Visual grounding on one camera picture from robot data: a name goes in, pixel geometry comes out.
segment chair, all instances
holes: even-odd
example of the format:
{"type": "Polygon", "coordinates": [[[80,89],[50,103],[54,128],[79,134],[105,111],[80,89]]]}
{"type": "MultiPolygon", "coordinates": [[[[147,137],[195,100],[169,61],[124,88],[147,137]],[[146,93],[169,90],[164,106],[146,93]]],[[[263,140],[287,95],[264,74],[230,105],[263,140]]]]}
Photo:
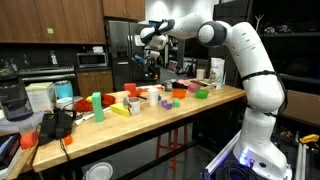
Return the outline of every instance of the chair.
{"type": "MultiPolygon", "coordinates": [[[[168,145],[161,145],[161,135],[158,136],[157,138],[157,149],[156,149],[156,158],[159,158],[159,154],[160,154],[160,148],[162,149],[166,149],[166,150],[175,150],[178,148],[178,146],[183,146],[186,145],[188,143],[188,127],[187,125],[185,125],[183,127],[183,143],[179,143],[178,142],[178,132],[179,129],[175,129],[173,130],[173,141],[172,141],[172,137],[171,137],[171,131],[169,132],[168,135],[168,145]]],[[[172,161],[172,170],[176,171],[177,169],[177,157],[173,157],[173,161],[172,161]]]]}

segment wooden countertop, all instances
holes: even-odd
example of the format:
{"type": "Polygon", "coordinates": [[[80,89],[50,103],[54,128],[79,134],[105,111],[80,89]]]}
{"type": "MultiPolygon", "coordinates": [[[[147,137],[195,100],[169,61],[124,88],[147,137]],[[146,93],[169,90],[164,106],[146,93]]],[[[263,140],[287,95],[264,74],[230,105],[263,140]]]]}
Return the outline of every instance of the wooden countertop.
{"type": "MultiPolygon", "coordinates": [[[[104,121],[96,123],[89,119],[72,130],[72,144],[66,146],[71,159],[84,156],[93,151],[105,148],[117,142],[129,139],[146,131],[151,131],[182,118],[210,109],[220,104],[245,96],[245,91],[224,86],[222,90],[209,90],[207,99],[197,99],[193,93],[187,92],[184,99],[180,100],[179,108],[166,110],[159,104],[150,107],[147,100],[141,99],[141,113],[136,116],[125,117],[111,111],[104,113],[104,121]]],[[[110,95],[122,102],[128,92],[116,92],[110,95]]],[[[160,91],[162,100],[172,101],[171,92],[160,91]]],[[[33,169],[40,172],[50,167],[66,162],[66,156],[60,148],[59,141],[55,140],[38,147],[33,169]]]]}

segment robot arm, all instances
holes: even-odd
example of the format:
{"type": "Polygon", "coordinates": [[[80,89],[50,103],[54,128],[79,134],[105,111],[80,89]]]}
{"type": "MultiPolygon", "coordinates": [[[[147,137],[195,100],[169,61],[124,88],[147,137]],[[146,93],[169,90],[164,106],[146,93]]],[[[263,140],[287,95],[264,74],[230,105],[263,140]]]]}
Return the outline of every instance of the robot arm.
{"type": "Polygon", "coordinates": [[[250,165],[268,179],[290,179],[286,157],[270,141],[278,109],[285,100],[284,89],[254,28],[246,22],[231,26],[213,21],[208,12],[192,13],[177,20],[164,20],[155,28],[141,31],[141,40],[150,49],[160,50],[165,35],[179,39],[197,38],[206,47],[225,45],[239,70],[248,108],[241,135],[233,154],[241,164],[250,165]]]}

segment refrigerator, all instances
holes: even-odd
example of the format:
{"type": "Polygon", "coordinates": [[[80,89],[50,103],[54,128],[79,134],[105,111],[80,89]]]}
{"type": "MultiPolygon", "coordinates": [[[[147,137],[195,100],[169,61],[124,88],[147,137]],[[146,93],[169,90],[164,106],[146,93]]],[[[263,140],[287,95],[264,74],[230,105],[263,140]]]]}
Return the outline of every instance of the refrigerator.
{"type": "Polygon", "coordinates": [[[125,83],[134,81],[135,64],[132,56],[143,54],[144,45],[140,41],[140,32],[148,25],[134,22],[106,20],[106,48],[112,65],[115,91],[124,90],[125,83]]]}

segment yellow sponge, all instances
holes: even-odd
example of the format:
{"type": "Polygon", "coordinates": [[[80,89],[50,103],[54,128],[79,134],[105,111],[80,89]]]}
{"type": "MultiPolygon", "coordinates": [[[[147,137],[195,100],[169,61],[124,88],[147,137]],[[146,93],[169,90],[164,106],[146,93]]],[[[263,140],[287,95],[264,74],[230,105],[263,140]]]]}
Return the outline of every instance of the yellow sponge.
{"type": "Polygon", "coordinates": [[[118,114],[121,114],[121,115],[130,117],[129,110],[126,109],[126,108],[123,106],[122,103],[112,104],[112,105],[110,105],[110,109],[111,109],[112,112],[115,112],[115,113],[118,113],[118,114]]]}

